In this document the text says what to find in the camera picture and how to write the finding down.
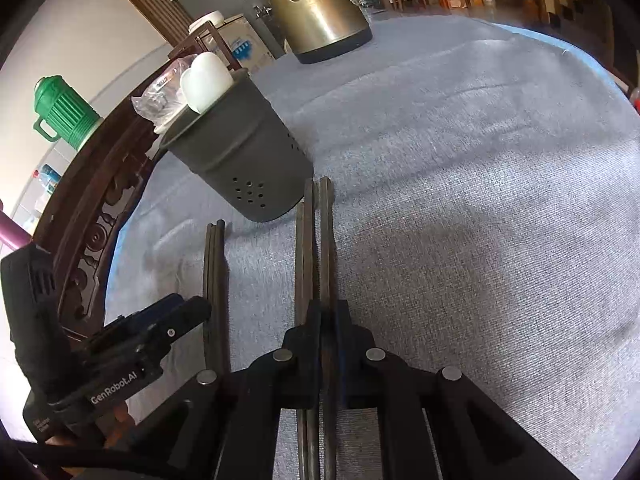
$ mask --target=white lid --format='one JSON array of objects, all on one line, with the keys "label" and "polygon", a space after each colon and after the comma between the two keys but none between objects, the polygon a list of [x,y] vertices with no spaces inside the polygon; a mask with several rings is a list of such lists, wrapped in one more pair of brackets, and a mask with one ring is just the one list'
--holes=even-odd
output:
[{"label": "white lid", "polygon": [[222,25],[224,21],[225,17],[222,15],[222,12],[220,12],[219,10],[214,10],[213,12],[205,14],[201,18],[198,18],[195,22],[191,23],[191,25],[189,25],[189,34],[191,34],[204,22],[211,22],[213,23],[213,26],[217,28]]}]

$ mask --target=gray utensil holder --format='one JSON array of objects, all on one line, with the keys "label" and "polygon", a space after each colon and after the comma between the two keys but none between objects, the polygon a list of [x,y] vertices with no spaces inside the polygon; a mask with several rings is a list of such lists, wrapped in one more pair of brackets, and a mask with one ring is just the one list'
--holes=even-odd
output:
[{"label": "gray utensil holder", "polygon": [[232,75],[233,86],[209,110],[185,110],[160,146],[243,216],[267,222],[299,202],[314,168],[247,70]]}]

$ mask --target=stainless steel kettle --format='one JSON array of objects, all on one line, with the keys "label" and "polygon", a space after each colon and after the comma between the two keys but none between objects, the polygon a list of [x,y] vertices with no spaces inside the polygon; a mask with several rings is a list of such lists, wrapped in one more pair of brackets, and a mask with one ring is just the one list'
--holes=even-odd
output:
[{"label": "stainless steel kettle", "polygon": [[360,7],[350,0],[271,0],[271,7],[303,64],[340,56],[372,38]]}]

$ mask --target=plastic bag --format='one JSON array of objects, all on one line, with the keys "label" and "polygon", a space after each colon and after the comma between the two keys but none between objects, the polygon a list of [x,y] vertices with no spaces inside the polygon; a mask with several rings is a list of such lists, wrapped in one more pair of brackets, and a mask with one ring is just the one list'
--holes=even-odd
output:
[{"label": "plastic bag", "polygon": [[151,121],[156,126],[156,133],[164,131],[168,123],[186,107],[187,99],[180,88],[180,77],[195,58],[196,54],[176,59],[140,97],[131,97],[136,113]]}]

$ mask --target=green thermos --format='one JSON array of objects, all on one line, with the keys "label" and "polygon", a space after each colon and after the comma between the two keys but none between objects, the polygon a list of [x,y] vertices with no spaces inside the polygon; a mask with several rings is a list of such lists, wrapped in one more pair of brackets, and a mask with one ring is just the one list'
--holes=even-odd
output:
[{"label": "green thermos", "polygon": [[[34,110],[38,114],[34,130],[49,142],[61,137],[75,150],[80,149],[100,120],[100,115],[59,75],[43,77],[38,81]],[[56,133],[54,137],[42,129],[42,121],[47,121],[52,127]]]}]

